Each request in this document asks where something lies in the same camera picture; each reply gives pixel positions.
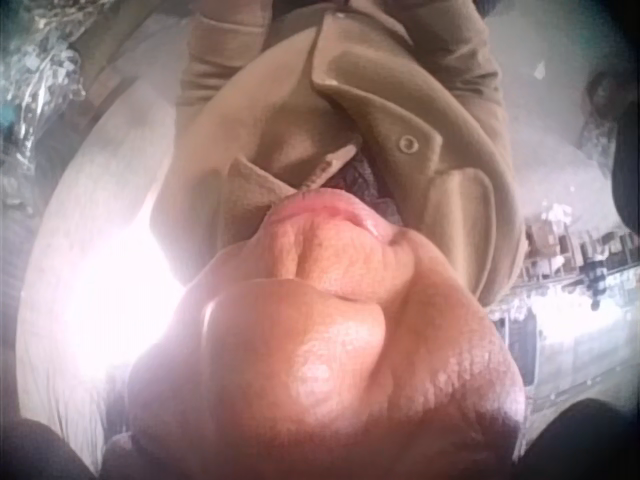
button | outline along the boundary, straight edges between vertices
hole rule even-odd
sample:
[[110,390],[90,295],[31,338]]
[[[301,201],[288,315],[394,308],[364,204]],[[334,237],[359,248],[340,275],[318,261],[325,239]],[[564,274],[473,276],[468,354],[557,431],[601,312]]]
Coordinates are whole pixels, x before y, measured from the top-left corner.
[[400,139],[400,143],[398,144],[400,150],[407,155],[411,155],[420,150],[420,144],[418,140],[416,140],[411,135],[405,135]]

plastic bag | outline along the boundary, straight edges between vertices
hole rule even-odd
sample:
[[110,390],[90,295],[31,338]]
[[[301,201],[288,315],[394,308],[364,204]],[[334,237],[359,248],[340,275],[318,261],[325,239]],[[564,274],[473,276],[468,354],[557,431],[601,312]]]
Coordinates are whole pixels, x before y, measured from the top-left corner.
[[28,0],[24,28],[5,47],[0,78],[0,181],[6,204],[29,204],[33,147],[70,100],[84,98],[80,57],[69,48],[113,0]]

mouth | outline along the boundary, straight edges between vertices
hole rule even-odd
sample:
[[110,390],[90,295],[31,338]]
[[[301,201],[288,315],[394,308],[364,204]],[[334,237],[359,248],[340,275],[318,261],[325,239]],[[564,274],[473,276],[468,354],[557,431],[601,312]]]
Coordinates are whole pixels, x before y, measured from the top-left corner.
[[263,227],[286,222],[302,215],[323,215],[352,223],[381,242],[388,243],[393,226],[353,195],[342,190],[322,188],[286,198],[271,209]]

beige coat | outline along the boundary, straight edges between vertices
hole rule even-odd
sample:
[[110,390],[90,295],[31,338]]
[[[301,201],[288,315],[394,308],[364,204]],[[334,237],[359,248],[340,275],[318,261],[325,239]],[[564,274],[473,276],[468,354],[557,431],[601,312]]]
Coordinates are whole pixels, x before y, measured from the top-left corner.
[[179,277],[250,238],[283,197],[322,186],[364,141],[404,224],[493,303],[525,243],[499,72],[472,1],[394,0],[388,14],[354,0],[270,27],[268,3],[193,23],[175,158],[152,215]]

bright light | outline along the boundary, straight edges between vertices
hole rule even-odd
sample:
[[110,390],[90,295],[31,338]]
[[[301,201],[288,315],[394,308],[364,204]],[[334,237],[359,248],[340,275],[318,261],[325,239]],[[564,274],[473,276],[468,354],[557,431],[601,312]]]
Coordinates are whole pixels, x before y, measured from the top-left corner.
[[566,342],[605,328],[622,314],[620,307],[609,298],[603,299],[600,309],[594,312],[588,295],[562,291],[531,298],[531,308],[538,319],[538,327],[551,343]]
[[68,309],[68,335],[86,379],[131,365],[162,335],[182,295],[144,222],[97,249]]

